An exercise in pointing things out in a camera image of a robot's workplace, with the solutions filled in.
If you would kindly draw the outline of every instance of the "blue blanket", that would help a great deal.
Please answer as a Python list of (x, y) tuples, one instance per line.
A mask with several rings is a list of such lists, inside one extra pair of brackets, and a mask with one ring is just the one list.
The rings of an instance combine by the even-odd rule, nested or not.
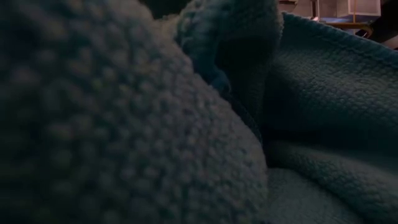
[(0, 16), (5, 222), (398, 222), (396, 52), (274, 0)]

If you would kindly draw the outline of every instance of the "fleece blanket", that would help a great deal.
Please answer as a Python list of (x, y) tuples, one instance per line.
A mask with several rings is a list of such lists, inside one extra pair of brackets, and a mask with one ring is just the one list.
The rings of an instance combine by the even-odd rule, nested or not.
[(395, 52), (274, 0), (0, 16), (6, 223), (398, 222)]

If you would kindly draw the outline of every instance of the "knitted texture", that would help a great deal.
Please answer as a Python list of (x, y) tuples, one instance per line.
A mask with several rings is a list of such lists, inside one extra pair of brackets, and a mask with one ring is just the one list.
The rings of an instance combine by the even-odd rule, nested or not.
[(195, 71), (219, 92), (232, 91), (260, 123), (265, 78), (281, 35), (277, 1), (194, 0), (174, 30), (170, 23), (175, 20), (163, 24)]
[(146, 8), (1, 4), (5, 222), (267, 221), (260, 142)]
[(284, 21), (263, 134), (284, 143), (266, 145), (267, 157), (367, 222), (398, 223), (398, 53), (301, 17)]
[(328, 190), (292, 170), (269, 169), (268, 181), (267, 213), (271, 223), (363, 223), (360, 216)]
[[(361, 152), (349, 156), (334, 148), (296, 142), (273, 142), (267, 149), (271, 163), (317, 182), (346, 202), (367, 223), (397, 223), (398, 169), (386, 169), (387, 166), (380, 166), (374, 159), (379, 157), (384, 163), (392, 162), (396, 166), (396, 158), (389, 161), (370, 154), (371, 159), (364, 159), (356, 155)], [(321, 203), (324, 202), (314, 202), (318, 207)]]

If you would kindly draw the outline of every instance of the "soft blanket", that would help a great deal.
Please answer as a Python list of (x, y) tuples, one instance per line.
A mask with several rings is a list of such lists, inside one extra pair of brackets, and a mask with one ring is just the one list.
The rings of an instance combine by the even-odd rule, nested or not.
[(0, 16), (6, 222), (398, 222), (395, 52), (274, 0)]

